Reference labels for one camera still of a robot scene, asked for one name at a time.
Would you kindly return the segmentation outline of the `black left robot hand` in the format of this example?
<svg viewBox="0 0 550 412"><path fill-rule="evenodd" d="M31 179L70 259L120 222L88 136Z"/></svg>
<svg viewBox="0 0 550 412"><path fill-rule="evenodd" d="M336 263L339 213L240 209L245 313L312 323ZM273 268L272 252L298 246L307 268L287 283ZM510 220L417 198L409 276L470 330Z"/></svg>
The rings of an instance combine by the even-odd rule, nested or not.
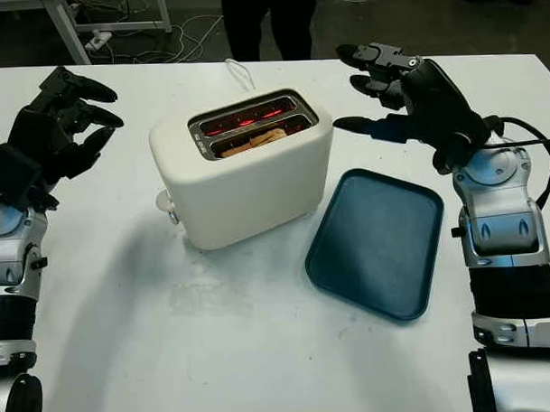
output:
<svg viewBox="0 0 550 412"><path fill-rule="evenodd" d="M41 166L36 186L49 193L62 177L73 179L96 163L124 122L92 103L116 100L110 87L63 66L54 69L20 110L8 137L11 146Z"/></svg>

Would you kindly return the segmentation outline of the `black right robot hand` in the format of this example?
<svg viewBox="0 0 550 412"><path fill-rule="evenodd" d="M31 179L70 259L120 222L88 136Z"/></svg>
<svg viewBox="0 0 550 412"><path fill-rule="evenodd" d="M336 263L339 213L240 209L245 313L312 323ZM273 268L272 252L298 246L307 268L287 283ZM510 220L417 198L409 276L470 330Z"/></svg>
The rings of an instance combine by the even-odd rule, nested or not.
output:
<svg viewBox="0 0 550 412"><path fill-rule="evenodd" d="M456 159L489 140L489 127L435 61L377 42L342 44L336 52L361 71L350 77L352 88L391 111L380 119L340 117L337 128L400 144L419 140Z"/></svg>

